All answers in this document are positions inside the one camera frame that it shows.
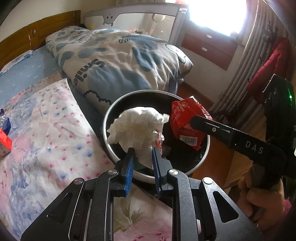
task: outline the red snack box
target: red snack box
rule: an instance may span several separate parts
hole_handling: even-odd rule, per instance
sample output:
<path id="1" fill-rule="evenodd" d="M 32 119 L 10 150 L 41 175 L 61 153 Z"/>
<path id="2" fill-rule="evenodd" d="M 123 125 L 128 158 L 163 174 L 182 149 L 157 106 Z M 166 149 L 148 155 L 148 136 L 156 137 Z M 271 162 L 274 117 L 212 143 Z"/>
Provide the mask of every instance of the red snack box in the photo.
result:
<path id="1" fill-rule="evenodd" d="M 213 120 L 206 109 L 192 96 L 181 101 L 172 102 L 172 114 L 169 122 L 176 138 L 195 150 L 199 150 L 206 134 L 192 129 L 189 124 L 191 118 L 195 115 Z"/>
<path id="2" fill-rule="evenodd" d="M 12 141 L 0 128 L 0 156 L 5 156 L 11 151 Z"/>

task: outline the pink floral fabric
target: pink floral fabric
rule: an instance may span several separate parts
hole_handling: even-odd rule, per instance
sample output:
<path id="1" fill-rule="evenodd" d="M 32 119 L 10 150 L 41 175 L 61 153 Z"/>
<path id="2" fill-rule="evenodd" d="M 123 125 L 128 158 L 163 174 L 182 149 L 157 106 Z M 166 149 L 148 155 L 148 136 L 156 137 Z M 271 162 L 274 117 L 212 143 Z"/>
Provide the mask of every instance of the pink floral fabric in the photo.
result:
<path id="1" fill-rule="evenodd" d="M 4 106 L 13 145 L 0 159 L 0 220 L 17 240 L 72 180 L 114 167 L 59 79 L 37 82 Z M 171 241 L 171 232 L 172 210 L 135 185 L 115 199 L 115 241 Z"/>
<path id="2" fill-rule="evenodd" d="M 93 179 L 114 166 L 67 80 L 36 92 L 40 84 L 5 106 L 13 143 L 0 160 L 0 219 L 17 239 L 73 179 Z"/>

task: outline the drawer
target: drawer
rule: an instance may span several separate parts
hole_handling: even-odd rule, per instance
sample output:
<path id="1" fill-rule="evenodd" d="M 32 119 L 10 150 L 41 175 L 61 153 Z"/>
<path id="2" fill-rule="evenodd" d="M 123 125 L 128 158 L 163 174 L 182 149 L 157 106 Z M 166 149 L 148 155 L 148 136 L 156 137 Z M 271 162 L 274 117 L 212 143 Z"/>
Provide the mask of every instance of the drawer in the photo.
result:
<path id="1" fill-rule="evenodd" d="M 230 37 L 218 33 L 210 28 L 201 27 L 190 21 L 186 35 L 199 39 L 221 50 L 229 56 L 233 56 L 238 44 Z"/>
<path id="2" fill-rule="evenodd" d="M 224 70 L 228 69 L 232 60 L 232 56 L 229 56 L 212 45 L 189 35 L 185 35 L 181 46 L 206 58 Z"/>

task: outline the barcode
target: barcode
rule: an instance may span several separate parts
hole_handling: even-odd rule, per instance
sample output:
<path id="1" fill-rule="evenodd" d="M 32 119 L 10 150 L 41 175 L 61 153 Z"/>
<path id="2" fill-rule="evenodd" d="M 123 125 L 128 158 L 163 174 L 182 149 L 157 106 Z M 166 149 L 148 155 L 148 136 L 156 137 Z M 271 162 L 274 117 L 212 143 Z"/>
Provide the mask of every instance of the barcode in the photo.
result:
<path id="1" fill-rule="evenodd" d="M 187 137 L 180 135 L 180 140 L 190 146 L 197 146 L 197 137 Z"/>

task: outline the human hand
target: human hand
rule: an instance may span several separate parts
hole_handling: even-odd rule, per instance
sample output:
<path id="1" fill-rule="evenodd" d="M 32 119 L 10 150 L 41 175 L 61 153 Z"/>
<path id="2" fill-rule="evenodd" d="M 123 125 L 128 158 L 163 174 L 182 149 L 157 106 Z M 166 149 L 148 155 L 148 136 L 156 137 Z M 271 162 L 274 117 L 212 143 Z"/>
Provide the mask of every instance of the human hand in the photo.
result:
<path id="1" fill-rule="evenodd" d="M 241 192 L 237 205 L 248 217 L 253 214 L 252 204 L 264 208 L 264 212 L 253 218 L 253 222 L 262 232 L 274 226 L 281 219 L 285 211 L 284 186 L 281 180 L 275 191 L 252 188 L 252 173 L 249 170 L 240 179 L 238 187 Z"/>

